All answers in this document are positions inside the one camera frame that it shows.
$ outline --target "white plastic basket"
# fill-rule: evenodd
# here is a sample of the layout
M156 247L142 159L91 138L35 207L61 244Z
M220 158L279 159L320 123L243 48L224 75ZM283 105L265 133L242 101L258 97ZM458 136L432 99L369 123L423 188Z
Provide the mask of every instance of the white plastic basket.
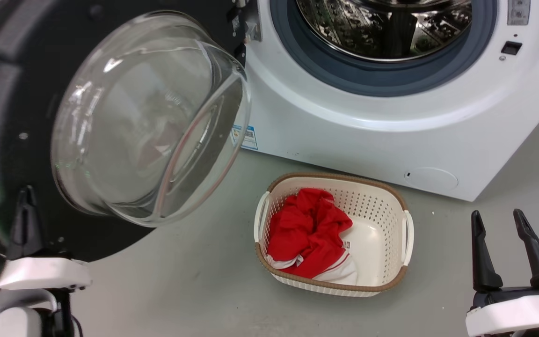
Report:
M342 233L344 246L357 265L357 286L298 277L267 262L269 223L286 197L301 188L319 188L334 196L336 207L353 226ZM413 251L413 218L398 192L383 183L342 175L293 173L280 177L259 200L254 225L255 248L263 266L278 281L312 292L369 297L396 286L404 277Z

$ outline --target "blue and white label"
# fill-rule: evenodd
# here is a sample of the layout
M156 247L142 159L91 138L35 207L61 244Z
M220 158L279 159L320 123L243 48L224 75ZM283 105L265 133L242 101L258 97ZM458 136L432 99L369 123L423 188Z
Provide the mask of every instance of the blue and white label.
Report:
M239 125L233 126L232 138L233 144L236 144L238 136L240 136L242 128ZM257 147L257 137L255 137L255 128L252 126L247 126L247 129L244 132L244 141L242 142L242 148L250 150L259 150Z

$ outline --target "stainless steel drum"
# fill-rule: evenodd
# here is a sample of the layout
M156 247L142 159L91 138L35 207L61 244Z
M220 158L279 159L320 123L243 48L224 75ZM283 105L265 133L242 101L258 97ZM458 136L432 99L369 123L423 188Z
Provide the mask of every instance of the stainless steel drum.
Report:
M377 62L430 55L471 25L470 0L297 0L297 5L330 47Z

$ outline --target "black cable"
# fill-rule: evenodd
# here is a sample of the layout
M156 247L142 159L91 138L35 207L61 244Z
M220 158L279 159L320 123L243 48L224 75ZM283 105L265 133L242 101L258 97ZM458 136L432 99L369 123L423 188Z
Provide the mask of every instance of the black cable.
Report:
M74 320L74 322L76 322L76 327L79 328L79 337L84 337L82 334L82 326L80 325L79 320L77 320L76 317L73 315L72 315L72 319Z

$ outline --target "white cloth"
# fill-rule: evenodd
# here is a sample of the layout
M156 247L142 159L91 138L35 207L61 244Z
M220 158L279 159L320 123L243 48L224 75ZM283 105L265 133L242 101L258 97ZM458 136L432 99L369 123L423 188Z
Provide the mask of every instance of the white cloth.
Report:
M276 269L284 269L297 264L299 266L303 262L302 256L297 256L290 261L276 261L271 255L267 255L265 259L270 266ZM357 285L357 266L353 258L348 252L344 252L340 258L329 266L323 273L313 278L316 281L330 282L336 284L346 284L348 286Z

